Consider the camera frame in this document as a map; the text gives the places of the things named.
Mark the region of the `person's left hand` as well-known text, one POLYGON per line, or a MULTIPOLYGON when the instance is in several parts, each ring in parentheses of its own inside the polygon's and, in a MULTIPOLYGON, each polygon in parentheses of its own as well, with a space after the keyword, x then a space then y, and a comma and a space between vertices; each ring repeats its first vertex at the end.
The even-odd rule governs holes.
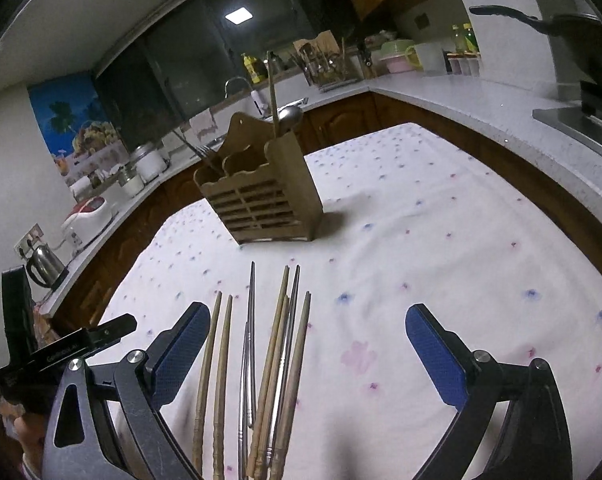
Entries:
POLYGON ((27 479, 42 478, 44 444, 47 434, 46 416, 29 413, 20 404, 0 399, 0 414, 10 436, 22 448, 22 471, 27 479))

